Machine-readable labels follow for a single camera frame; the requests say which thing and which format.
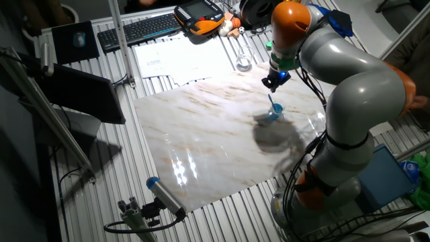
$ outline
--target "person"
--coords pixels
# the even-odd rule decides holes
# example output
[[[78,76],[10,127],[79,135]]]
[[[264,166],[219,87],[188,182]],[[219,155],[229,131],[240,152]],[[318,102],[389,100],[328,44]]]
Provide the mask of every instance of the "person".
[[[417,86],[411,112],[430,130],[430,15],[427,15],[385,61],[408,75]]]
[[[126,13],[132,13],[135,11],[181,5],[190,1],[192,0],[128,0],[124,10]]]

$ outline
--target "green object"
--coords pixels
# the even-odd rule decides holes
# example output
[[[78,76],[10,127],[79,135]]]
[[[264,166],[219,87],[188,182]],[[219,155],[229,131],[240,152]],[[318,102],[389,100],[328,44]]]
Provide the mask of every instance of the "green object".
[[[277,67],[278,72],[291,71],[298,68],[298,62],[294,60],[294,57],[288,59],[281,59],[279,66]]]
[[[271,41],[267,42],[266,43],[266,50],[271,50],[271,45],[272,45]]]
[[[425,157],[422,154],[416,154],[411,161],[418,164],[421,181],[409,199],[421,209],[430,210],[430,153]]]
[[[298,68],[298,62],[294,60],[294,56],[290,58],[278,58],[273,52],[270,54],[271,61],[278,63],[277,71],[279,73],[291,71]]]

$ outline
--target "orange and black controller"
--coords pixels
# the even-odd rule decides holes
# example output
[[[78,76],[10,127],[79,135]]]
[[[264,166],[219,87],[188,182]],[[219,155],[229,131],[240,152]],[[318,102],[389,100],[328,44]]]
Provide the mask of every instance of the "orange and black controller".
[[[195,35],[212,33],[225,20],[223,10],[209,0],[197,0],[177,6],[174,14],[179,24]]]

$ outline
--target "floor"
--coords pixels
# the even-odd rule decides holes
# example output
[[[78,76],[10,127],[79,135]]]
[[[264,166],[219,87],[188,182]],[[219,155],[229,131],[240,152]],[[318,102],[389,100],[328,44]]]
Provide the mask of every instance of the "floor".
[[[368,52],[376,57],[398,38],[398,33],[381,13],[375,13],[382,0],[335,0],[341,11],[348,13],[355,34]]]

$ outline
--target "metal rod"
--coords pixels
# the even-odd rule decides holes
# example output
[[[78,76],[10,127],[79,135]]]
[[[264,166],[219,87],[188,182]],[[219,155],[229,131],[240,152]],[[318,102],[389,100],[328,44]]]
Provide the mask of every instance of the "metal rod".
[[[118,37],[118,42],[120,43],[122,59],[124,60],[124,65],[126,66],[127,78],[130,86],[136,87],[136,83],[134,82],[134,75],[133,75],[130,55],[128,54],[126,35],[124,33],[124,28],[121,22],[121,14],[120,14],[120,9],[118,7],[118,2],[117,0],[108,0],[108,1],[109,1],[110,13],[112,14],[112,18],[114,19],[116,35]]]
[[[408,159],[409,157],[420,153],[421,151],[425,151],[426,149],[430,148],[430,138],[424,140],[423,142],[415,145],[414,147],[408,149],[405,152],[402,152],[396,157],[396,160],[398,162],[404,161],[405,159]]]
[[[9,48],[6,53],[9,56],[20,59],[18,54],[12,48]],[[3,65],[17,86],[22,90],[24,95],[26,95],[29,101],[34,105],[41,117],[49,125],[55,135],[60,139],[62,145],[64,145],[64,147],[70,151],[77,163],[83,169],[94,173],[91,162],[88,160],[87,156],[73,138],[65,124],[61,121],[58,114],[54,111],[39,85],[33,78],[27,76],[24,66],[16,60],[6,57],[0,57],[0,65]]]

